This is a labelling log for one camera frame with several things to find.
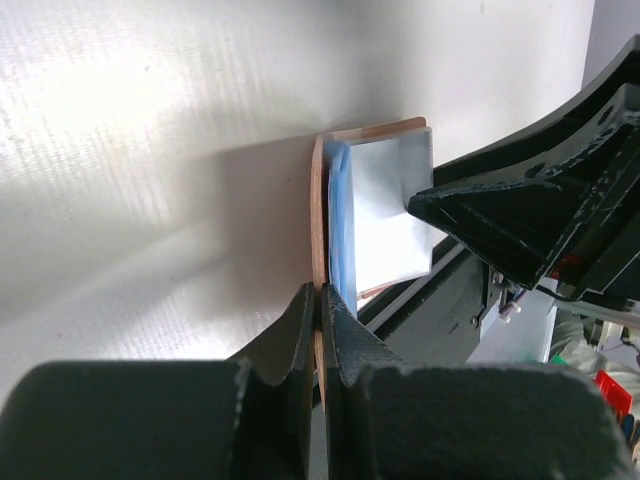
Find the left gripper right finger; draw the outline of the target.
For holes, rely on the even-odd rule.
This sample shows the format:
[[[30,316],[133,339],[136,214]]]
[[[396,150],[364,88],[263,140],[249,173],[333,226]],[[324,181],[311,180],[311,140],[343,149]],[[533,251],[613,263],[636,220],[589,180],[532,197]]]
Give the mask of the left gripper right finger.
[[[597,387],[547,364],[410,365],[321,294],[333,479],[631,479]]]

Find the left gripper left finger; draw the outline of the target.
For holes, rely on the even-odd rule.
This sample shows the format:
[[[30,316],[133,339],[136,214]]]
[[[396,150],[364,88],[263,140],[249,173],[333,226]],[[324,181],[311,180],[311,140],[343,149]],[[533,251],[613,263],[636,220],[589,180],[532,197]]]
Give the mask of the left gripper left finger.
[[[1,412],[5,479],[304,479],[315,292],[227,360],[59,361]]]

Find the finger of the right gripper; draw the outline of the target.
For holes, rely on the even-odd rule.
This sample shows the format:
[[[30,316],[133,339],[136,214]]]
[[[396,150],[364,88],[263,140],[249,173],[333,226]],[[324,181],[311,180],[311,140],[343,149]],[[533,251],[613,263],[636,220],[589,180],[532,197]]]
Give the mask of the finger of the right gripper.
[[[638,297],[615,284],[638,269],[638,86],[448,165],[408,211],[524,288]]]

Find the brown leather card holder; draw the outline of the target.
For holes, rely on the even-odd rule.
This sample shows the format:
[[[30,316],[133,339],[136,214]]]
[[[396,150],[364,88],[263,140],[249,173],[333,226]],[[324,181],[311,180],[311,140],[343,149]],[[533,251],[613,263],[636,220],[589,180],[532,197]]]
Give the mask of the brown leather card holder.
[[[432,131],[413,117],[319,134],[311,156],[310,227],[316,290],[357,303],[426,275],[433,235],[407,211],[433,184]]]

